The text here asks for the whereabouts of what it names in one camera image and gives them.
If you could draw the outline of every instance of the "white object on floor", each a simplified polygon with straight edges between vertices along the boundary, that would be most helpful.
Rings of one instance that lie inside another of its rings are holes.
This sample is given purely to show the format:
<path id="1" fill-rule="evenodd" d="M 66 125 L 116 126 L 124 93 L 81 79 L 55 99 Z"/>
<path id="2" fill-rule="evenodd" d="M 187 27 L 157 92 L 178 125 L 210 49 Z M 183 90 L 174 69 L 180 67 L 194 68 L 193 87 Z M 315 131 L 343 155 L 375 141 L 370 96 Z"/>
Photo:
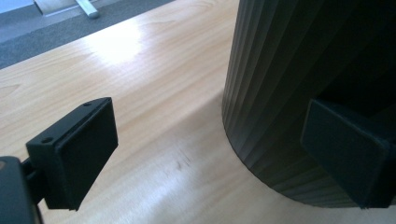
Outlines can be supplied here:
<path id="1" fill-rule="evenodd" d="M 90 19 L 99 18 L 99 12 L 89 0 L 76 0 Z"/>
<path id="2" fill-rule="evenodd" d="M 53 16 L 58 13 L 63 13 L 79 5 L 76 0 L 35 0 L 35 3 L 44 16 Z"/>

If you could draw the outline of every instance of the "small hole in plastic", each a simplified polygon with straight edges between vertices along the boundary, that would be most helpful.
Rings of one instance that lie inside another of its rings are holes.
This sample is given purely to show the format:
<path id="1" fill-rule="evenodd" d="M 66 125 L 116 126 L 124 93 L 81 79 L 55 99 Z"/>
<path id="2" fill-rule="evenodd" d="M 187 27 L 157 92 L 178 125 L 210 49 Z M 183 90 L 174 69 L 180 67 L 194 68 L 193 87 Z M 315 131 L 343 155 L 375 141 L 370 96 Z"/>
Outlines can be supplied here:
<path id="1" fill-rule="evenodd" d="M 50 143 L 52 140 L 53 140 L 53 138 L 51 138 L 51 137 L 44 138 L 43 140 L 41 140 L 41 143 L 44 143 L 44 144 Z"/>

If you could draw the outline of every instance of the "light wood grain surface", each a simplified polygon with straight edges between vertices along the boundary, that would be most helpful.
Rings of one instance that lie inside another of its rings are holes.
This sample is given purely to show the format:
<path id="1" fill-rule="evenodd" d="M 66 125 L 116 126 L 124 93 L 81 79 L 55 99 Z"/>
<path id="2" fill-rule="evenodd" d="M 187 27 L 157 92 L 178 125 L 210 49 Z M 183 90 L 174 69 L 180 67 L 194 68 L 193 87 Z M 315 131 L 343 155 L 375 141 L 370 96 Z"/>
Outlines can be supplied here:
<path id="1" fill-rule="evenodd" d="M 396 209 L 323 209 L 266 187 L 235 156 L 220 105 L 237 1 L 176 1 L 0 71 L 0 152 L 76 106 L 114 101 L 120 146 L 78 212 L 46 223 L 395 223 Z"/>

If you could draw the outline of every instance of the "black cylindrical object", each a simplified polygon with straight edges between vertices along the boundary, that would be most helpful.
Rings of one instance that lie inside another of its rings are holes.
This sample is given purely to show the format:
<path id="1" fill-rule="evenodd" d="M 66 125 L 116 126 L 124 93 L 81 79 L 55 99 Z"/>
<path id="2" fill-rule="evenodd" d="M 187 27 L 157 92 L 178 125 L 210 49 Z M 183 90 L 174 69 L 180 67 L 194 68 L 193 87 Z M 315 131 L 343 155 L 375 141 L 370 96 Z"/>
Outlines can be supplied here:
<path id="1" fill-rule="evenodd" d="M 395 1 L 241 0 L 222 105 L 241 161 L 293 200 L 356 206 L 301 147 L 304 118 L 320 98 L 395 127 L 395 40 Z"/>

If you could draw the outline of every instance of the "gray carpet floor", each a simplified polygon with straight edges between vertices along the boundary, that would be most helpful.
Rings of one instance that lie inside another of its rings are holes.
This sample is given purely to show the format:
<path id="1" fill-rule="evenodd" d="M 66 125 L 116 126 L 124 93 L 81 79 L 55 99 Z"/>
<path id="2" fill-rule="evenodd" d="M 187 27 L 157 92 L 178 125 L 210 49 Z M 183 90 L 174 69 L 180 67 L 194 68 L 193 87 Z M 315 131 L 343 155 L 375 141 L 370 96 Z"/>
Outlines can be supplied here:
<path id="1" fill-rule="evenodd" d="M 121 0 L 98 8 L 101 17 L 90 20 L 85 14 L 35 30 L 0 43 L 0 69 L 55 49 L 102 30 L 172 0 Z"/>

